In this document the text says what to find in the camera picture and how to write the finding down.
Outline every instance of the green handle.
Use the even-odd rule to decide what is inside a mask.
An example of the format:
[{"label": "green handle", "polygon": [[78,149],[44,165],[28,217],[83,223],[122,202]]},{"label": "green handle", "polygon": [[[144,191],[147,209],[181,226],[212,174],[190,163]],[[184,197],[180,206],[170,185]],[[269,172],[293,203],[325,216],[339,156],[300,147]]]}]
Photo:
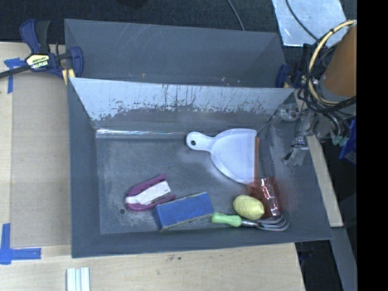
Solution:
[{"label": "green handle", "polygon": [[240,216],[230,216],[224,215],[223,213],[215,212],[212,215],[213,223],[225,223],[234,227],[239,227],[241,225],[241,217]]}]

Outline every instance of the blue tape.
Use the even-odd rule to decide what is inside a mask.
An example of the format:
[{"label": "blue tape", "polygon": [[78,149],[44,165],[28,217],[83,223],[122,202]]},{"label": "blue tape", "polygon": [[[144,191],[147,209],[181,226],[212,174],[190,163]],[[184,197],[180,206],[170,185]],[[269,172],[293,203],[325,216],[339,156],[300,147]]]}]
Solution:
[{"label": "blue tape", "polygon": [[[11,70],[13,68],[22,67],[26,65],[24,60],[20,58],[6,59],[4,61],[5,65]],[[8,77],[8,94],[13,92],[13,75]]]},{"label": "blue tape", "polygon": [[10,223],[2,225],[0,264],[9,265],[12,261],[19,259],[41,259],[41,248],[11,249],[10,231]]}]

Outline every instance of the white dustpan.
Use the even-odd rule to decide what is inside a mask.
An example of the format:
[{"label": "white dustpan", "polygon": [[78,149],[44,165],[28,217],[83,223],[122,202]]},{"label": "white dustpan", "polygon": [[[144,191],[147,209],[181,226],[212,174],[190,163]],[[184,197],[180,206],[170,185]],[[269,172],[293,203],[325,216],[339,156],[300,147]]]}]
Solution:
[{"label": "white dustpan", "polygon": [[255,139],[253,129],[229,129],[215,137],[192,132],[186,137],[193,150],[208,151],[214,165],[230,179],[243,184],[255,180]]}]

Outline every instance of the yellow label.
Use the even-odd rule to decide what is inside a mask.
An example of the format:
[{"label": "yellow label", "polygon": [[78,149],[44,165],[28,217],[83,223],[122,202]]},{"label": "yellow label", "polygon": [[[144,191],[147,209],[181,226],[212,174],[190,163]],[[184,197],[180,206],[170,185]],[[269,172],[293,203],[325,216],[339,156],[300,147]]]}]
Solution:
[{"label": "yellow label", "polygon": [[39,69],[47,66],[49,60],[50,58],[48,55],[31,55],[26,62],[32,69]]}]

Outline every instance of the orange object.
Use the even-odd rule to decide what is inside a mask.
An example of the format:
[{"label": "orange object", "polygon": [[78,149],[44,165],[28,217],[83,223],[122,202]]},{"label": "orange object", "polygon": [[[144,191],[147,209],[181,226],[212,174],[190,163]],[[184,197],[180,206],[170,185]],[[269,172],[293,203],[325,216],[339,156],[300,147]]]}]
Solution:
[{"label": "orange object", "polygon": [[337,48],[322,75],[322,81],[331,93],[356,96],[357,24],[351,26]]}]

